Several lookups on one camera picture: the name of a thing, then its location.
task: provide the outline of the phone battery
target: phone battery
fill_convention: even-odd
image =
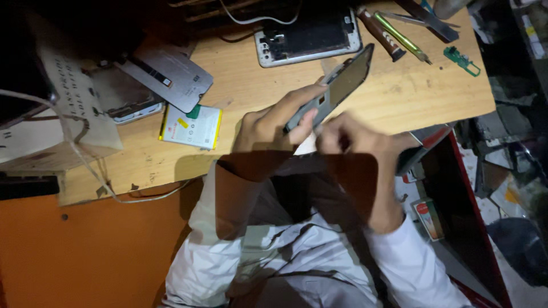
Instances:
[[[168,104],[158,139],[214,150],[221,116],[222,109],[200,106],[198,116],[189,118],[187,114]]]

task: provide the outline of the orange surface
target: orange surface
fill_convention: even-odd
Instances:
[[[136,204],[106,199],[60,208],[55,196],[0,202],[7,307],[153,307],[201,188],[198,179],[168,198]]]

